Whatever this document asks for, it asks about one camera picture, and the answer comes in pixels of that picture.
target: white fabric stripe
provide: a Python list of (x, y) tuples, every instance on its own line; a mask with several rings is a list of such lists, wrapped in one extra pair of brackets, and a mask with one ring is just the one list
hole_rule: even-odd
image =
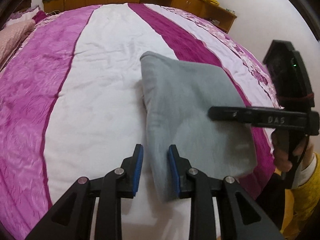
[[(136, 143), (146, 146), (139, 58), (148, 50), (176, 59), (127, 4), (93, 12), (46, 131), (53, 202), (78, 177), (103, 177), (132, 155)], [(190, 200), (159, 203), (146, 155), (136, 197), (122, 200), (123, 239), (188, 239)]]
[(221, 41), (203, 28), (197, 26), (194, 22), (180, 17), (173, 12), (154, 4), (148, 4), (146, 6), (170, 19), (192, 34), (196, 39), (204, 42), (207, 48), (214, 52), (220, 59), (223, 68), (231, 74), (233, 80), (240, 85), (242, 91), (253, 106), (273, 107), (271, 99), (259, 86), (258, 81), (248, 72), (247, 67), (243, 65), (242, 60), (227, 46), (222, 46)]

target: person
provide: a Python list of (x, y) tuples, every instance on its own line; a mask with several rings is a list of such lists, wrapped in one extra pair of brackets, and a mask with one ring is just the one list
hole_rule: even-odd
[[(288, 160), (288, 153), (281, 149), (281, 131), (275, 130), (272, 135), (274, 147), (275, 173), (288, 172), (292, 163)], [(304, 138), (293, 151), (300, 156), (305, 148), (307, 138)], [(285, 190), (284, 219), (281, 233), (288, 240), (297, 237), (305, 226), (320, 199), (320, 156), (314, 152), (314, 144), (308, 143), (305, 155), (301, 161), (302, 172), (299, 175), (299, 187)]]

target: white cuff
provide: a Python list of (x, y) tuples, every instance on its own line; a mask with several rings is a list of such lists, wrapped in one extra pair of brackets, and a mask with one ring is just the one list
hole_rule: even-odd
[(310, 165), (305, 168), (303, 171), (301, 171), (299, 175), (299, 186), (305, 184), (312, 176), (313, 172), (316, 169), (317, 165), (317, 158), (315, 157), (315, 154), (313, 153), (313, 160), (310, 163)]

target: pink pillow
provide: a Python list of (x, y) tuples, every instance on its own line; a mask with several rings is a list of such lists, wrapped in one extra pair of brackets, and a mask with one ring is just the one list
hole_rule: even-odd
[(34, 20), (26, 20), (11, 24), (0, 31), (0, 71), (34, 27)]

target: yellow sweater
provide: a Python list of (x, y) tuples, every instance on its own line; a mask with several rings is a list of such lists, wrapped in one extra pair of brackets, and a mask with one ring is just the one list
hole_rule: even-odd
[(285, 191), (285, 210), (282, 230), (284, 237), (293, 240), (306, 224), (320, 199), (320, 156), (311, 178), (297, 189)]

